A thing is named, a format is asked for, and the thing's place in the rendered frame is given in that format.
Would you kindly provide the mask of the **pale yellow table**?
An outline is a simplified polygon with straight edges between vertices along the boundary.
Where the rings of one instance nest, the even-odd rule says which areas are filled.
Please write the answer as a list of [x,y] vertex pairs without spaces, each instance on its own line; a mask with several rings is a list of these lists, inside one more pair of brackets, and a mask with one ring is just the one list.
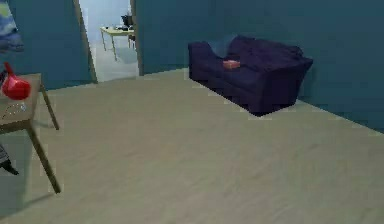
[[116,29],[114,27],[108,26],[108,27],[101,27],[100,33],[101,33],[103,44],[105,43],[105,38],[104,38],[105,34],[107,34],[111,37],[112,50],[113,50],[114,58],[117,58],[115,41],[114,41],[115,37],[126,36],[128,38],[128,46],[131,46],[132,45],[131,42],[135,40],[135,32],[133,30],[129,30],[129,29],[123,30],[123,29]]

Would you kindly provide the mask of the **brown wooden table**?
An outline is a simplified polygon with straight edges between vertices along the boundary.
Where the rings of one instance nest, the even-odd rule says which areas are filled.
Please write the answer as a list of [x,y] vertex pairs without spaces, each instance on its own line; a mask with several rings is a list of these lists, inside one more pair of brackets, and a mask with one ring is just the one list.
[[[40,159],[42,167],[51,183],[51,186],[56,194],[61,192],[59,182],[53,172],[53,169],[49,163],[49,160],[45,154],[43,146],[37,136],[36,130],[33,125],[35,116],[35,109],[39,98],[39,93],[42,93],[48,112],[51,116],[51,120],[56,130],[59,130],[59,123],[57,122],[56,116],[53,112],[51,102],[46,93],[42,81],[42,75],[40,73],[21,75],[21,78],[28,81],[31,85],[31,92],[28,98],[21,101],[14,101],[6,96],[0,96],[0,134],[11,133],[15,131],[25,130],[34,146],[34,149]],[[2,119],[1,116],[5,112],[8,105],[14,103],[24,102],[26,105],[26,111],[20,114],[14,115],[8,119]]]

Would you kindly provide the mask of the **dark purple sofa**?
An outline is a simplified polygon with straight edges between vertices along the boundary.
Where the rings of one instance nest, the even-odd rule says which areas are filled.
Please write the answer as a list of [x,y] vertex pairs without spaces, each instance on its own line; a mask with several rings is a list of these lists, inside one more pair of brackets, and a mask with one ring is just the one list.
[[[207,41],[190,43],[188,54],[190,79],[258,117],[294,105],[313,64],[297,46],[243,35],[223,55]],[[241,66],[225,69],[225,60]]]

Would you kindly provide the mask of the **clear glass object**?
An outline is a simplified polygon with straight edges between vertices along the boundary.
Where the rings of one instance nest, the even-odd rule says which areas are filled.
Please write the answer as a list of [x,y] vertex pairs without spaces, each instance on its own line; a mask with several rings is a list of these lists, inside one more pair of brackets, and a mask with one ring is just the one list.
[[24,102],[14,103],[6,107],[5,112],[2,114],[1,118],[8,119],[14,115],[20,114],[25,111],[26,111],[26,105]]

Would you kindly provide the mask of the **blue framed picture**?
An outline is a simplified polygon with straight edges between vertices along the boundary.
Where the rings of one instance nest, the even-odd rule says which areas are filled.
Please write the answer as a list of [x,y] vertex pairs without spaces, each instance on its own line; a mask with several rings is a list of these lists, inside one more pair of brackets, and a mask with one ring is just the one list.
[[20,52],[24,43],[7,0],[0,0],[0,52]]

